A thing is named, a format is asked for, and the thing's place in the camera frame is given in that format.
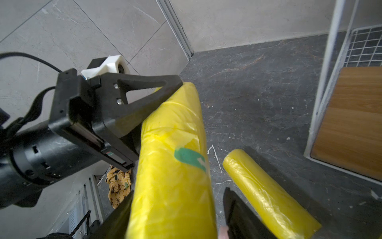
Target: black metal bracket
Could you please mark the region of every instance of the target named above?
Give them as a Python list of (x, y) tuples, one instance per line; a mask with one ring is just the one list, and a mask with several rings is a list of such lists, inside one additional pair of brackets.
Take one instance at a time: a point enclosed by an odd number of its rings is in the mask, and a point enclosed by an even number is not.
[(243, 200), (227, 187), (223, 207), (230, 239), (277, 239)]
[[(105, 73), (88, 81), (75, 69), (58, 75), (49, 128), (92, 155), (127, 171), (138, 160), (140, 124), (183, 82), (177, 75)], [(161, 87), (128, 103), (132, 90)]]
[[(140, 139), (140, 124), (161, 103), (165, 102), (183, 84), (179, 76), (137, 76), (105, 73), (90, 79), (95, 88), (95, 106), (92, 116), (93, 131), (108, 144), (105, 153), (113, 153), (132, 164), (138, 160), (136, 140)], [(158, 91), (128, 103), (126, 93), (132, 90), (161, 87)], [(113, 159), (110, 164), (118, 167)]]

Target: wire grid shelf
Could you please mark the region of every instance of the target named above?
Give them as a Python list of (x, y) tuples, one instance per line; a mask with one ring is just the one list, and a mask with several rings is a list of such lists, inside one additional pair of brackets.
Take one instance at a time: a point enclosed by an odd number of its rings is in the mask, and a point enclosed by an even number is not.
[(382, 66), (382, 25), (354, 29), (350, 39), (343, 67)]

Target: rolled yellow bag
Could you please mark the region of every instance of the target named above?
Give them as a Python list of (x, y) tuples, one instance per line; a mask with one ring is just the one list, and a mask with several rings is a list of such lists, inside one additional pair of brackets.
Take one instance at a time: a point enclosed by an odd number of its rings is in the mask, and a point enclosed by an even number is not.
[(308, 239), (321, 228), (321, 224), (243, 150), (230, 152), (223, 167), (278, 239)]
[(217, 238), (199, 96), (184, 83), (142, 124), (129, 239)]

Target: green printed logo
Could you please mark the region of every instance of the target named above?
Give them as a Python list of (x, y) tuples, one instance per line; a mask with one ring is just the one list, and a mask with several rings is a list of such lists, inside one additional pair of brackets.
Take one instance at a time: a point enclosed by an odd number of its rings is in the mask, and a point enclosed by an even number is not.
[(179, 148), (175, 150), (174, 157), (182, 163), (198, 167), (206, 172), (206, 161), (198, 152), (187, 148)]

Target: yellow insect-print cloth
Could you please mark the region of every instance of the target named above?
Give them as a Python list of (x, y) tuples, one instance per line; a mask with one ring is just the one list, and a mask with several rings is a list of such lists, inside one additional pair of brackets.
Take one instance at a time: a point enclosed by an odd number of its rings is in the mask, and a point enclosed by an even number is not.
[(111, 206), (116, 209), (127, 195), (131, 192), (130, 173), (122, 172), (114, 166), (107, 173), (106, 182), (109, 184), (109, 201)]

